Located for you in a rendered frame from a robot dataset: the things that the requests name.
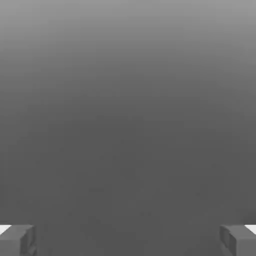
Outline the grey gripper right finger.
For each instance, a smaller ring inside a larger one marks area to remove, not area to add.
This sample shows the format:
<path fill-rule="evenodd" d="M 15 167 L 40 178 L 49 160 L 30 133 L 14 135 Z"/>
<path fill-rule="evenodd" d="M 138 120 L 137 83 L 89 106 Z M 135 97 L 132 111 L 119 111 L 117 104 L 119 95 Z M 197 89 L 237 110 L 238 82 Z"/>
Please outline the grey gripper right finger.
<path fill-rule="evenodd" d="M 256 224 L 221 225 L 219 241 L 223 256 L 256 256 Z"/>

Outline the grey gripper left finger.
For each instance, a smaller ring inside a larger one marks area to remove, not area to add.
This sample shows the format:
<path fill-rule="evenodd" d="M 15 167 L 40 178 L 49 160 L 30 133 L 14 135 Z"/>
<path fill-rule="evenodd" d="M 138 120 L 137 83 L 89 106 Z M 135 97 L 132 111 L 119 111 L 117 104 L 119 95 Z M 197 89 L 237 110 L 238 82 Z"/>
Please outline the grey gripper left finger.
<path fill-rule="evenodd" d="M 0 224 L 0 256 L 38 256 L 36 226 Z"/>

